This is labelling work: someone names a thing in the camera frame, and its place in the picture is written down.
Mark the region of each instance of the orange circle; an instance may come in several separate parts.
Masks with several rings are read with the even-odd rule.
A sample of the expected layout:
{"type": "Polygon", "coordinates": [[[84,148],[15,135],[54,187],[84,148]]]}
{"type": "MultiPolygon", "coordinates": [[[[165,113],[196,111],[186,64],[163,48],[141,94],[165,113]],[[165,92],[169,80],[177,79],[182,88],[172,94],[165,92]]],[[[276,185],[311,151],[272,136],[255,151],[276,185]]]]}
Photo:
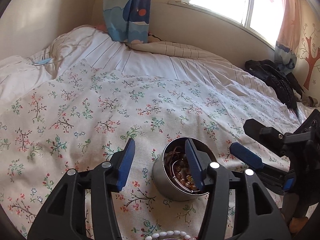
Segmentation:
{"type": "Polygon", "coordinates": [[[145,16],[146,13],[147,13],[147,10],[146,10],[146,9],[141,9],[141,10],[139,10],[139,15],[140,15],[140,16],[145,16]]]}

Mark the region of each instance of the beaded bracelet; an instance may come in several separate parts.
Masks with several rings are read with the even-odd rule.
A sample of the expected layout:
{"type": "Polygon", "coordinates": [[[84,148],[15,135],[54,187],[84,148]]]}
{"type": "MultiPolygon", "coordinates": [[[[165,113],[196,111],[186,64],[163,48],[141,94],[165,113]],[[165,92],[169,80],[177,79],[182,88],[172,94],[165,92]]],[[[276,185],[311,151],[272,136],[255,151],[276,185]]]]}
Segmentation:
{"type": "Polygon", "coordinates": [[[185,240],[196,240],[195,237],[191,237],[191,236],[187,235],[186,232],[179,231],[179,230],[174,230],[174,231],[169,230],[166,232],[154,233],[151,236],[147,236],[145,238],[145,240],[152,240],[152,239],[157,239],[159,237],[172,236],[172,235],[182,236],[185,240]]]}

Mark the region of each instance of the window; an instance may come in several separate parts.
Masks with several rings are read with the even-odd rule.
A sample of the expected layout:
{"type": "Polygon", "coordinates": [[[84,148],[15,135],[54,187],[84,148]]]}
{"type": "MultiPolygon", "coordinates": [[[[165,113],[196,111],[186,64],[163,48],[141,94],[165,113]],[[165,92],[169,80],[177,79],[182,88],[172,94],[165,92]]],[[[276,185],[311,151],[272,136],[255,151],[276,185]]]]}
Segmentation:
{"type": "Polygon", "coordinates": [[[238,22],[275,46],[282,19],[282,0],[187,0],[221,16],[238,22]]]}

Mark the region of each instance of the window sill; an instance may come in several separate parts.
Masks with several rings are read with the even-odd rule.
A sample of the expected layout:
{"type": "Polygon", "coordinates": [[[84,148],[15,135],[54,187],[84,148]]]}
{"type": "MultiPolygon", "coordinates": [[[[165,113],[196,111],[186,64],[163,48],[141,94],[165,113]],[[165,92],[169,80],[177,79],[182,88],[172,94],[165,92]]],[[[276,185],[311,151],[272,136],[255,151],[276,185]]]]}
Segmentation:
{"type": "Polygon", "coordinates": [[[271,45],[269,42],[267,42],[261,35],[259,35],[259,33],[257,33],[253,29],[245,28],[240,23],[238,23],[238,22],[236,22],[236,21],[234,21],[234,20],[232,20],[230,18],[227,18],[225,16],[217,14],[217,13],[215,13],[213,11],[210,11],[210,10],[208,10],[206,8],[203,8],[203,7],[200,7],[200,6],[196,6],[196,5],[192,5],[192,4],[188,4],[188,3],[169,1],[168,4],[175,5],[175,6],[180,6],[180,7],[184,7],[184,8],[188,8],[188,9],[195,10],[195,11],[198,11],[198,12],[202,12],[202,13],[211,15],[213,17],[216,17],[216,18],[218,18],[220,20],[223,20],[223,21],[225,21],[227,23],[230,23],[230,24],[232,24],[232,25],[244,30],[245,32],[251,34],[252,36],[257,38],[259,41],[263,42],[268,47],[270,47],[271,49],[275,50],[275,47],[273,45],[271,45]]]}

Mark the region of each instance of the silver can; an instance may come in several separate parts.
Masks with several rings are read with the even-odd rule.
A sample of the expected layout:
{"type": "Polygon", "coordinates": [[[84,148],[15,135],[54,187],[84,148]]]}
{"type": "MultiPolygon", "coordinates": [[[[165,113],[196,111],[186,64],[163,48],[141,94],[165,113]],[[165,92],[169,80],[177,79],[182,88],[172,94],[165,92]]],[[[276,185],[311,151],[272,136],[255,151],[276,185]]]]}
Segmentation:
{"type": "Polygon", "coordinates": [[[213,152],[209,149],[207,145],[205,145],[203,142],[191,138],[191,137],[180,137],[172,140],[167,144],[167,146],[164,148],[164,151],[162,152],[161,156],[155,161],[152,167],[152,177],[153,182],[156,185],[156,188],[158,189],[159,193],[166,198],[169,198],[174,201],[187,201],[190,199],[197,198],[202,195],[206,195],[206,193],[201,194],[192,194],[188,193],[186,191],[183,191],[179,187],[177,187],[171,179],[168,177],[167,172],[164,168],[164,157],[165,155],[172,151],[176,146],[180,146],[184,149],[185,141],[190,138],[192,139],[193,143],[195,144],[196,148],[199,151],[205,152],[209,155],[211,161],[216,162],[217,159],[214,156],[213,152]]]}

